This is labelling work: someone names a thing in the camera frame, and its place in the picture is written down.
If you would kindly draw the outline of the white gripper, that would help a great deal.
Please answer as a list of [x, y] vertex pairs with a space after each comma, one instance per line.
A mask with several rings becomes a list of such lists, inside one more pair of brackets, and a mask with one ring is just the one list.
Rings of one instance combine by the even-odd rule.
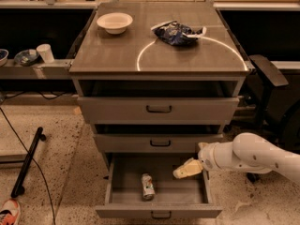
[[183, 165], [175, 169], [172, 174], [177, 179], [190, 177], [202, 172], [203, 169], [207, 171], [219, 171], [220, 167], [215, 159], [215, 150], [219, 146], [219, 142], [199, 142], [198, 159], [193, 157], [187, 160]]

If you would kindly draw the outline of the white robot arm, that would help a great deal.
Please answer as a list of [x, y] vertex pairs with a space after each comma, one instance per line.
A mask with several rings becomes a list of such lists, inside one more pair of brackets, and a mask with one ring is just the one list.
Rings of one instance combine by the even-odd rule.
[[300, 156], [253, 133], [238, 134], [231, 142], [199, 142], [197, 158], [173, 171], [177, 179], [207, 171], [270, 173], [275, 171], [300, 184]]

